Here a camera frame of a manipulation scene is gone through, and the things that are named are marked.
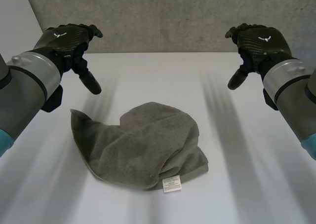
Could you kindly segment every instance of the white wall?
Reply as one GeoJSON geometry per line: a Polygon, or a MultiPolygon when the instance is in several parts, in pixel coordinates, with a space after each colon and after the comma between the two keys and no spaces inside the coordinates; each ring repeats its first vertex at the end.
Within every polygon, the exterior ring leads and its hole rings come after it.
{"type": "Polygon", "coordinates": [[[28,0],[0,0],[0,54],[6,62],[33,49],[41,34],[28,0]]]}

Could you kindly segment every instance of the carbon fiber hand cover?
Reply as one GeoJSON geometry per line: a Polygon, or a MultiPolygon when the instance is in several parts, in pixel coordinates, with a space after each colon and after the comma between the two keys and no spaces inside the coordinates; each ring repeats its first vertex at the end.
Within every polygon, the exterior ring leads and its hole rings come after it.
{"type": "Polygon", "coordinates": [[[244,49],[250,55],[253,70],[256,72],[259,64],[269,55],[276,53],[292,55],[285,38],[275,28],[249,28],[236,33],[238,48],[244,49]]]}

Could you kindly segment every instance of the white table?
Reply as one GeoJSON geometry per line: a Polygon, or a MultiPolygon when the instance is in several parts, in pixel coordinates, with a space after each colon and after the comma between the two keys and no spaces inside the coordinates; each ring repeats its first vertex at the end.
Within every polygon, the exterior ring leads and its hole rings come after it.
{"type": "Polygon", "coordinates": [[[236,53],[86,54],[102,94],[74,73],[63,104],[39,112],[0,159],[1,224],[311,224],[316,163],[257,74],[227,89],[236,53]],[[96,180],[73,141],[70,109],[106,124],[146,102],[176,107],[197,122],[209,172],[181,191],[139,191],[96,180]]]}

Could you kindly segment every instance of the crumpled towel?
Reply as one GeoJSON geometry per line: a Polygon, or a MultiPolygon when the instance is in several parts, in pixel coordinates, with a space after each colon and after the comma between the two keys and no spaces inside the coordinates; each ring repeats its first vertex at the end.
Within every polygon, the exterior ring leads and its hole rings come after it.
{"type": "Polygon", "coordinates": [[[162,179],[180,175],[181,182],[208,171],[198,147],[198,125],[186,113],[159,103],[146,103],[105,125],[71,110],[79,151],[102,181],[141,189],[162,188],[162,179]]]}

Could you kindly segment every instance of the towel label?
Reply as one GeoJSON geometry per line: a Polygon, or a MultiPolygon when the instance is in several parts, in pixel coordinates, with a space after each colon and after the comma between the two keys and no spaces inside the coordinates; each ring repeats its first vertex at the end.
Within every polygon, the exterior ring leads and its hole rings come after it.
{"type": "Polygon", "coordinates": [[[181,190],[180,176],[173,176],[162,180],[163,192],[168,193],[176,190],[181,190]]]}

